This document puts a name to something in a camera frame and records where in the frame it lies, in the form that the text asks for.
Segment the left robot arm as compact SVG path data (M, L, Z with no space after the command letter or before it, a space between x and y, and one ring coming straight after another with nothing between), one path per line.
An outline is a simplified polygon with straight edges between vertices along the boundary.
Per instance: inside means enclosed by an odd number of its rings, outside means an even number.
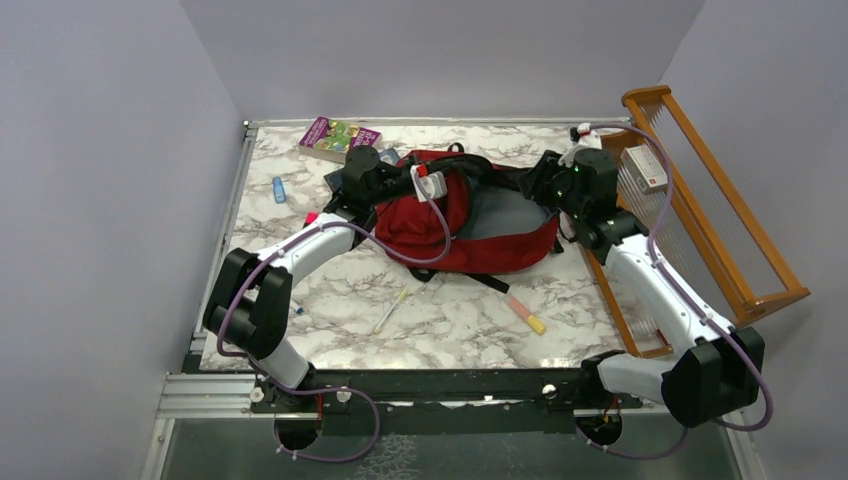
M294 287L358 246L376 224L378 205L405 197L433 204L444 193L441 177L423 166L386 163L373 147L351 150L340 178L328 204L301 230L257 253L236 248L224 257L202 317L220 354L253 361L294 411L310 405L315 387L309 362L285 337Z

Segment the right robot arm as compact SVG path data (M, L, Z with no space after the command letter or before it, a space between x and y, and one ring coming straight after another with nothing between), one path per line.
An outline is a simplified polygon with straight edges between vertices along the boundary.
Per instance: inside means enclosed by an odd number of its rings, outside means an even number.
M618 167L605 151L587 148L570 162L547 150L519 177L523 196L573 221L578 243L624 283L672 346L671 360L604 354L577 380L579 398L600 407L617 394L664 405L684 427L765 402L756 429L774 413L762 374L765 342L710 307L661 254L652 232L619 206Z

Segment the red backpack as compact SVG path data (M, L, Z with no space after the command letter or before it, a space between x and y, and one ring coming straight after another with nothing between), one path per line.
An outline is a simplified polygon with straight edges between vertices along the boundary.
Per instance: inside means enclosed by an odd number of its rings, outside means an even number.
M433 204L407 196L377 209L376 238L417 280L457 273L507 293L510 286L500 275L563 252L558 213L519 189L524 169L467 153L459 143L445 151L412 150L399 163L448 166L446 193Z

